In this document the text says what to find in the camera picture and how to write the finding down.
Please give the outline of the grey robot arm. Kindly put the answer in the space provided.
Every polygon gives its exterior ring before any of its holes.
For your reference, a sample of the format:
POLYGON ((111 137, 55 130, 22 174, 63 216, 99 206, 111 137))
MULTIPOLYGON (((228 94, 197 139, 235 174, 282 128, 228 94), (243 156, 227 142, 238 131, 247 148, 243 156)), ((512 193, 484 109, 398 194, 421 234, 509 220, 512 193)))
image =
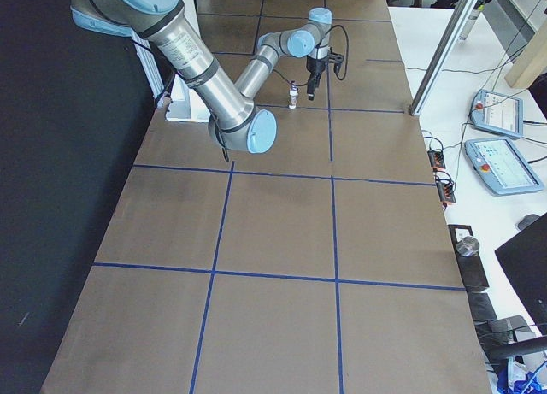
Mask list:
POLYGON ((274 114, 254 103, 283 56, 306 58, 313 94, 330 54, 332 12, 318 7, 300 28, 261 36, 256 54, 237 81, 185 18, 183 0, 71 0, 74 23, 119 37, 133 33, 155 44, 210 112, 209 135, 223 150, 267 152, 277 135, 274 114))

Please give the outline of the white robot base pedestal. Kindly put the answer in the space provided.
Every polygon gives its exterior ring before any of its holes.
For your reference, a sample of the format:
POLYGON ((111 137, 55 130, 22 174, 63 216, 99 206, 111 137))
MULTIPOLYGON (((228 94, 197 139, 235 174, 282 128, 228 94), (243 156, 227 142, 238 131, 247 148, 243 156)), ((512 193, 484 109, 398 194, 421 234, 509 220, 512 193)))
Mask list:
POLYGON ((170 104, 166 112, 168 121, 177 122, 204 122, 208 119, 207 108, 198 94, 190 89, 178 76, 174 76, 174 82, 169 94, 170 104))

